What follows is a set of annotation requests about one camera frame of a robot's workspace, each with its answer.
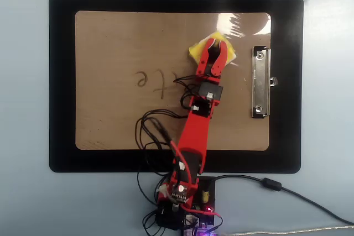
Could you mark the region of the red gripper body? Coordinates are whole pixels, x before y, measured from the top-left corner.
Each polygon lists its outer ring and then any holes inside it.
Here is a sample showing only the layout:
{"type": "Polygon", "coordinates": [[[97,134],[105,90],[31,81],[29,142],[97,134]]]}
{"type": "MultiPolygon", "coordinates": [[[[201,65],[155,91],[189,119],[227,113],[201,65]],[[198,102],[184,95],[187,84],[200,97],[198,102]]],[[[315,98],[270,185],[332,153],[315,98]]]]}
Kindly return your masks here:
{"type": "Polygon", "coordinates": [[[219,84],[221,81],[222,66],[218,64],[199,63],[197,66],[195,80],[208,81],[214,84],[219,84]]]}

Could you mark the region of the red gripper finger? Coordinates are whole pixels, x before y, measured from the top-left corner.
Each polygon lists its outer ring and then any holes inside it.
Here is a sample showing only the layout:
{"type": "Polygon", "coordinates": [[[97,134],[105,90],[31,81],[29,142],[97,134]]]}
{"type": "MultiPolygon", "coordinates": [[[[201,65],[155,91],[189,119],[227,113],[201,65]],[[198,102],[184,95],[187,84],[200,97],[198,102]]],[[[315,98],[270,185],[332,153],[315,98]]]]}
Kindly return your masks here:
{"type": "Polygon", "coordinates": [[[212,56],[211,56],[211,47],[216,44],[216,39],[210,38],[207,40],[201,54],[199,63],[207,63],[213,65],[212,56]]]}
{"type": "Polygon", "coordinates": [[[227,44],[221,40],[218,45],[213,45],[211,47],[211,56],[213,62],[211,74],[213,76],[221,76],[228,56],[227,44]]]}

